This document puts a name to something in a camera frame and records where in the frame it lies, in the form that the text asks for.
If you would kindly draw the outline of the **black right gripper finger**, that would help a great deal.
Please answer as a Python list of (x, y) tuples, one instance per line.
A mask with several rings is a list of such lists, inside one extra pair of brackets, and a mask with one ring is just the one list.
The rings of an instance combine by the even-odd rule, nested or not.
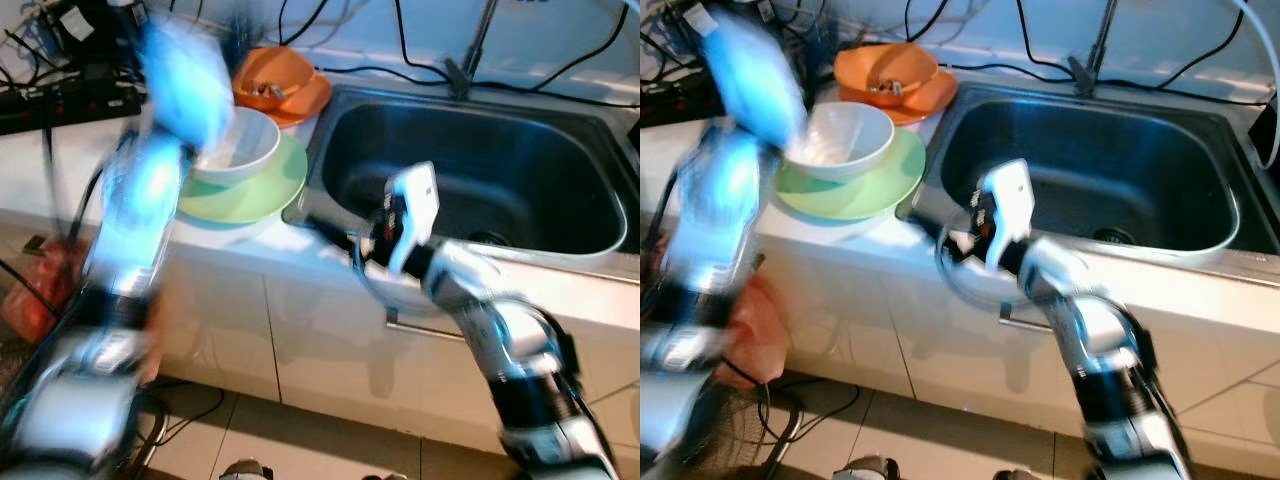
[(339, 250), (352, 250), (360, 246), (361, 239), (357, 234), (337, 225), (325, 218), (319, 218), (315, 215), (307, 215), (305, 218), (305, 225), (314, 230), (320, 238), (323, 238), (329, 244)]
[(960, 246), (954, 237), (956, 230), (946, 219), (940, 219), (927, 212), (909, 212), (908, 221), (923, 230), (936, 244), (941, 244), (942, 247)]

